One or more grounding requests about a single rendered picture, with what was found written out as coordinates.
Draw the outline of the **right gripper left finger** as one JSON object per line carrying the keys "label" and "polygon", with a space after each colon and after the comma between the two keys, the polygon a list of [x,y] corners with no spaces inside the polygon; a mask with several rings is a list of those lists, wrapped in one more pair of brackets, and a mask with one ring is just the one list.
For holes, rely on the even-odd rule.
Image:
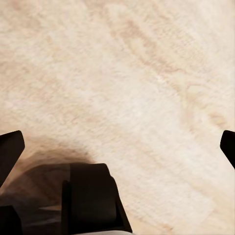
{"label": "right gripper left finger", "polygon": [[0,136],[0,188],[25,149],[20,130]]}

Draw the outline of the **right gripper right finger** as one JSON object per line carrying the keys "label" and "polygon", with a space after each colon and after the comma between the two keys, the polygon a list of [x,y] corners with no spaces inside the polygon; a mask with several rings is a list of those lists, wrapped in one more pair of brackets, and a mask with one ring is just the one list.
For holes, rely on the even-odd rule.
{"label": "right gripper right finger", "polygon": [[220,148],[235,168],[235,132],[229,130],[223,132]]}

